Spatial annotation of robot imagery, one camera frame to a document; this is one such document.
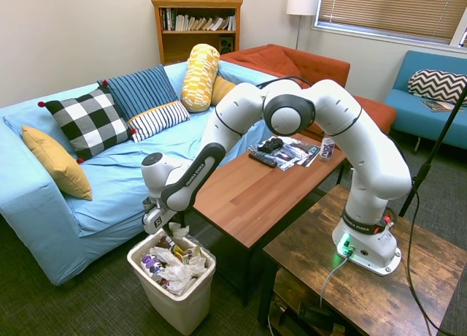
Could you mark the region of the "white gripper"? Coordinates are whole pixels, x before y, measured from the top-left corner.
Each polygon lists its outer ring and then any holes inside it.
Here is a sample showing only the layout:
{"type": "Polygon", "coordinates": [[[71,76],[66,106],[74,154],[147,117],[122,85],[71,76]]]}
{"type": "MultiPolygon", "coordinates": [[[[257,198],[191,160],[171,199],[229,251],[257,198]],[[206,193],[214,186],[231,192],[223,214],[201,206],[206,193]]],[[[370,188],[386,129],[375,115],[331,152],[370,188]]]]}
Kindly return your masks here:
{"type": "Polygon", "coordinates": [[[173,235],[175,223],[170,220],[176,215],[176,212],[168,208],[154,207],[148,213],[145,213],[142,218],[144,230],[148,234],[155,234],[163,227],[167,235],[173,235]]]}

